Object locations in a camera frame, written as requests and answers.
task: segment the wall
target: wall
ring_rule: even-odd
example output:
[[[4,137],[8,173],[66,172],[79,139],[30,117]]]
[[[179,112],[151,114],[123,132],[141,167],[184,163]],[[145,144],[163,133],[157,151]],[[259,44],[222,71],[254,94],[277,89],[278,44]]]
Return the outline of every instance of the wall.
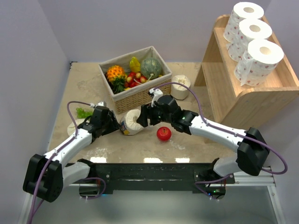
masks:
[[[0,2],[0,219],[17,222],[28,161],[44,153],[68,60],[36,0]]]
[[[271,0],[252,0],[264,10]],[[39,0],[66,56],[105,61],[154,45],[166,61],[201,61],[216,18],[239,0]]]
[[[266,16],[280,44],[288,56],[297,76],[299,74],[299,14],[298,1],[289,0],[282,4],[280,0],[272,0]],[[298,181],[299,181],[299,98],[284,108],[274,119],[265,124],[261,131],[268,144],[277,148],[289,165],[284,175],[275,176],[277,191],[288,224],[298,223]],[[283,165],[272,157],[272,168],[276,171]]]

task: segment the table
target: table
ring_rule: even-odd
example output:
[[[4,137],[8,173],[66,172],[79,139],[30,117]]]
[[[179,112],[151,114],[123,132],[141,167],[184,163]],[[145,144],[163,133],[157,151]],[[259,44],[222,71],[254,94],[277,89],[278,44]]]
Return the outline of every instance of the table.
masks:
[[[192,82],[192,89],[199,97],[204,115],[213,119],[213,113],[206,87],[194,87],[200,63],[167,63],[173,75],[184,74]],[[59,108],[50,149],[57,147],[67,137],[67,126],[71,119],[66,104],[71,100],[98,103],[105,100],[107,107],[113,109],[113,103],[104,86],[97,63],[72,63],[64,95]],[[185,100],[178,100],[182,109],[198,112],[194,97],[190,94]],[[71,105],[71,112],[76,116],[76,108],[84,105]],[[123,114],[117,114],[118,120]],[[158,128],[167,126],[172,131],[168,142],[160,142],[156,137]],[[212,162],[217,157],[227,157],[233,152],[218,143],[205,144],[204,138],[190,136],[175,131],[169,124],[160,123],[144,129],[135,136],[125,136],[120,131],[101,136],[94,143],[81,150],[71,162],[84,158],[93,162],[103,162],[103,157],[110,163],[140,163],[145,158],[158,158],[162,162],[176,162],[179,158],[189,158],[190,162]]]

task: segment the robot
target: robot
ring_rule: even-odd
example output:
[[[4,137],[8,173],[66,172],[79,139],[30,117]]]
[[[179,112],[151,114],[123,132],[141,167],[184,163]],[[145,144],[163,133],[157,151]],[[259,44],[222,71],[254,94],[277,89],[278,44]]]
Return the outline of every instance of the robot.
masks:
[[[37,197],[53,202],[68,185],[99,177],[106,183],[105,194],[112,194],[114,190],[176,190],[206,192],[218,198],[225,195],[225,187],[210,187],[204,184],[205,181],[226,179],[227,183],[234,183],[233,173],[239,171],[259,175],[270,151],[257,129],[234,129],[182,110],[173,97],[163,95],[159,89],[151,89],[149,94],[152,102],[141,106],[137,123],[143,127],[170,123],[178,132],[203,136],[225,145],[234,151],[234,156],[217,158],[212,163],[92,163],[81,159],[69,164],[73,156],[97,138],[120,129],[114,112],[105,102],[100,102],[93,106],[92,116],[86,118],[76,133],[61,145],[44,155],[31,157],[23,190],[34,194],[37,188]]]

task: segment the wooden shelf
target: wooden shelf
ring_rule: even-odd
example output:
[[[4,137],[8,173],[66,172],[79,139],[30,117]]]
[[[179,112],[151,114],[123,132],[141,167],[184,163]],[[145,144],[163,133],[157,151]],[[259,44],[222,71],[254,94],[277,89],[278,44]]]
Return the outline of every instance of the wooden shelf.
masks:
[[[214,25],[195,86],[207,86],[216,122],[243,129],[259,127],[299,95],[299,81],[284,56],[263,84],[241,86],[234,75],[237,62],[229,57],[223,37],[228,19],[229,15],[220,16]],[[274,33],[269,41],[280,46]]]

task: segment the basket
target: basket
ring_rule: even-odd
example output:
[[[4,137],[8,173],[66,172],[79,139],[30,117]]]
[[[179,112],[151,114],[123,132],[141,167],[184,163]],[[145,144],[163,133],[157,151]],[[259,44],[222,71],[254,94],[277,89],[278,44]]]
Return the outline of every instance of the basket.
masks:
[[[162,66],[162,77],[151,80],[142,85],[136,86],[130,90],[123,91],[117,94],[112,92],[112,89],[105,77],[105,73],[113,65],[119,65],[124,68],[125,72],[130,72],[129,62],[132,57],[136,57],[139,62],[143,61],[145,58],[153,57],[156,58]],[[103,78],[105,86],[107,87],[112,101],[115,103],[116,113],[123,113],[125,111],[134,109],[140,105],[147,104],[151,101],[151,97],[148,92],[151,88],[159,86],[160,84],[167,83],[171,81],[172,71],[168,68],[165,61],[159,55],[157,50],[151,46],[141,50],[137,50],[114,59],[102,62],[99,64],[100,75]],[[166,85],[160,88],[163,94],[170,94],[171,85]]]

